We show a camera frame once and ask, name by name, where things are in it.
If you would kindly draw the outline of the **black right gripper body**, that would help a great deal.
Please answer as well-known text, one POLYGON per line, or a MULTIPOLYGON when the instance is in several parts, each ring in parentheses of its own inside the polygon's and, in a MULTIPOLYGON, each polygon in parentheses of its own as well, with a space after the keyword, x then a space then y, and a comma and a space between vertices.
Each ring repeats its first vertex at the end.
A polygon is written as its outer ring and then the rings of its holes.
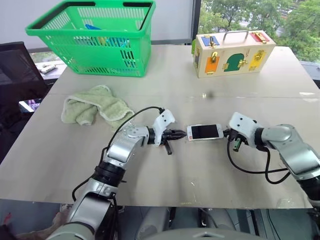
POLYGON ((238 152, 241 145, 248 145, 247 139, 234 129, 229 129, 229 136, 227 138, 227 144, 232 146, 234 152, 238 152))

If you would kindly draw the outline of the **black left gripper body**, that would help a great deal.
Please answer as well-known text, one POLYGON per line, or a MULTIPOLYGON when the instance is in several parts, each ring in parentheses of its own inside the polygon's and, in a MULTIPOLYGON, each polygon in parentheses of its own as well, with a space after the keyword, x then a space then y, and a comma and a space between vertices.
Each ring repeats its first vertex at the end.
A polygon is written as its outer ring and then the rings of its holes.
POLYGON ((160 145, 165 147, 165 150, 168 155, 173 154, 169 141, 173 139, 174 135, 175 135, 175 131, 171 129, 165 130, 161 135, 160 145))

